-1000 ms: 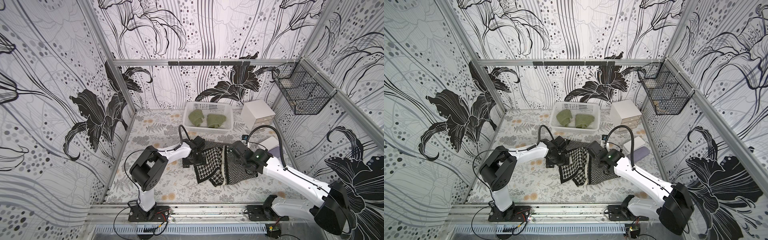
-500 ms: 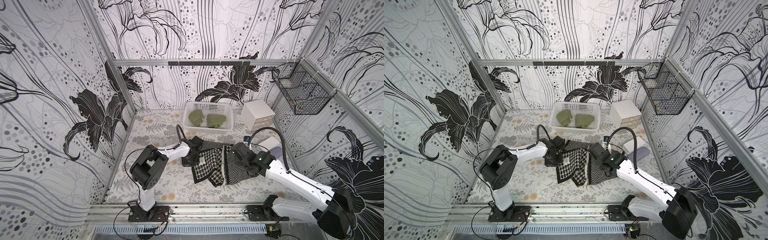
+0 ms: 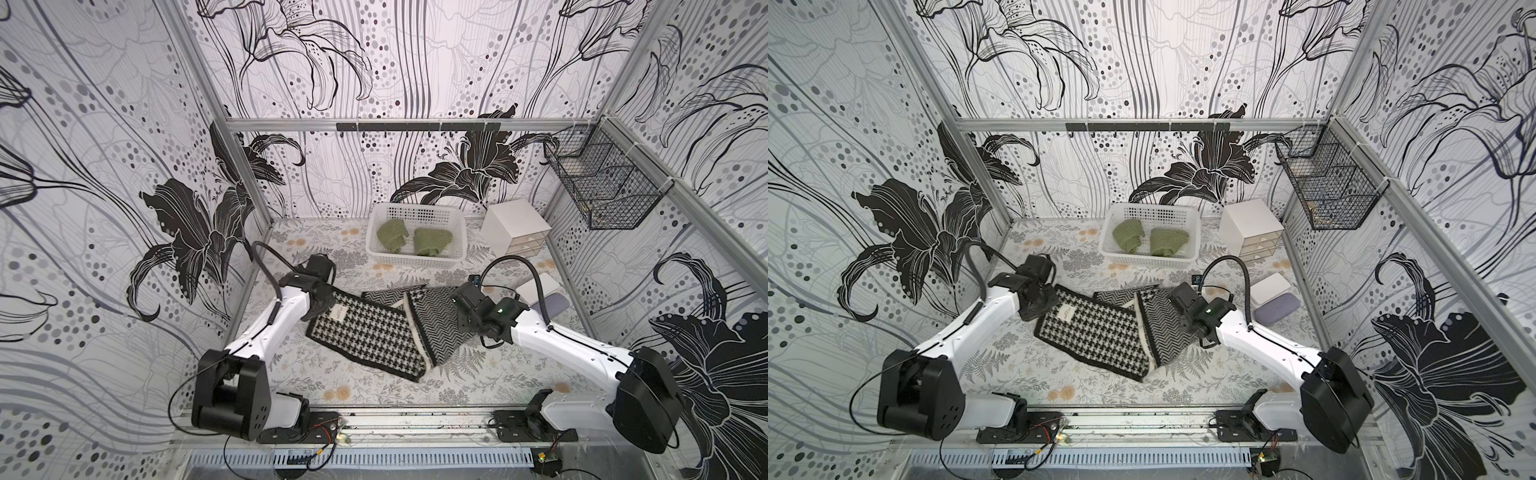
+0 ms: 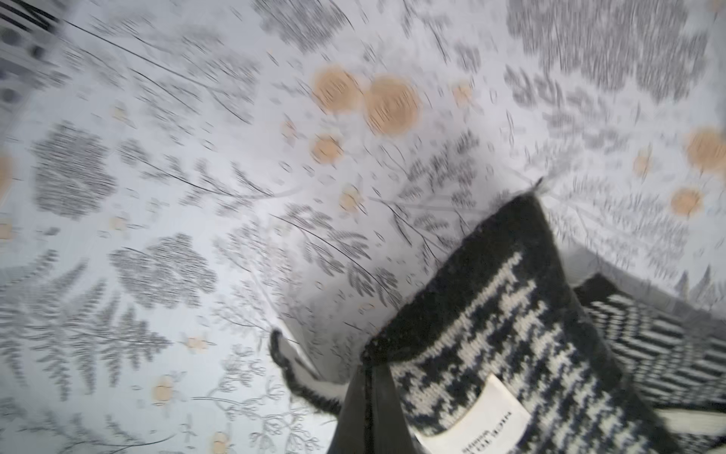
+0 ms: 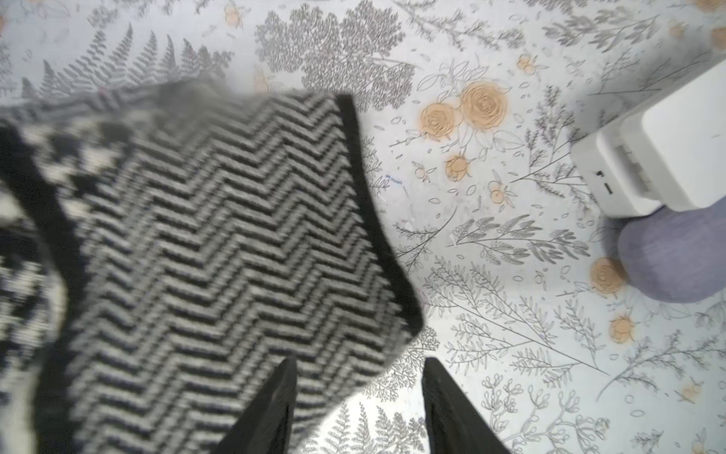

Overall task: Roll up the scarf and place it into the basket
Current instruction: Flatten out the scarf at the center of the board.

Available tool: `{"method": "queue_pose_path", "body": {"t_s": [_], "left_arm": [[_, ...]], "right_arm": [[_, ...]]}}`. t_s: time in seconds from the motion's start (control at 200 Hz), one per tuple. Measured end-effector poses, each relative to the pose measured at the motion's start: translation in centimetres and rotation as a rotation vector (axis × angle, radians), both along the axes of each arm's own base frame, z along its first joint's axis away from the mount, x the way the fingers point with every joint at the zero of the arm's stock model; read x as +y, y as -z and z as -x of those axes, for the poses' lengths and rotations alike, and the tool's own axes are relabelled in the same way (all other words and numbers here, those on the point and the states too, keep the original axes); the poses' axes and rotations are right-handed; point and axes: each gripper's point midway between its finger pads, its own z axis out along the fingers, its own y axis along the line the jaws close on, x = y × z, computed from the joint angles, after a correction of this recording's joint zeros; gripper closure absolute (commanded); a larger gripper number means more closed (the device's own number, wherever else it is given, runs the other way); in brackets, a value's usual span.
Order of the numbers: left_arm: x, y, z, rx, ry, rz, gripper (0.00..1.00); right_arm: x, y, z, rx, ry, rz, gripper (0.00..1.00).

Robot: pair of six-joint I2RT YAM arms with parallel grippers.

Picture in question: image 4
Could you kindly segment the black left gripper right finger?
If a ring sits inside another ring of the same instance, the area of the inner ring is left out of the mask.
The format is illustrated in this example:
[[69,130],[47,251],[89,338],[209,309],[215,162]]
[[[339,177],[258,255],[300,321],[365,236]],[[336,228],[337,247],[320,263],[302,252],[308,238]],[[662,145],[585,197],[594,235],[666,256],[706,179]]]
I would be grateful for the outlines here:
[[416,453],[388,365],[372,368],[371,452]]

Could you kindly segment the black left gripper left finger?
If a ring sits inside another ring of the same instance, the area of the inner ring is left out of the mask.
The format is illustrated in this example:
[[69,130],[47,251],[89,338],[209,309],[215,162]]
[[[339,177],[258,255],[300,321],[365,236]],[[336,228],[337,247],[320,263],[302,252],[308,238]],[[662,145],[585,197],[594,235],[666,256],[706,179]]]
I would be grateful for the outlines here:
[[328,454],[367,452],[368,370],[358,367],[349,384]]

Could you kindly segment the black white patterned scarf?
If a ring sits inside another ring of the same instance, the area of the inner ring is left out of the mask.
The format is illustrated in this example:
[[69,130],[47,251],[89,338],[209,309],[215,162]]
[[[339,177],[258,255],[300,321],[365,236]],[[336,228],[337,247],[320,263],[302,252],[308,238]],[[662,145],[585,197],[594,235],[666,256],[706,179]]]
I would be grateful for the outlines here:
[[722,453],[725,326],[595,272],[571,284],[528,192],[482,221],[363,348],[422,452]]

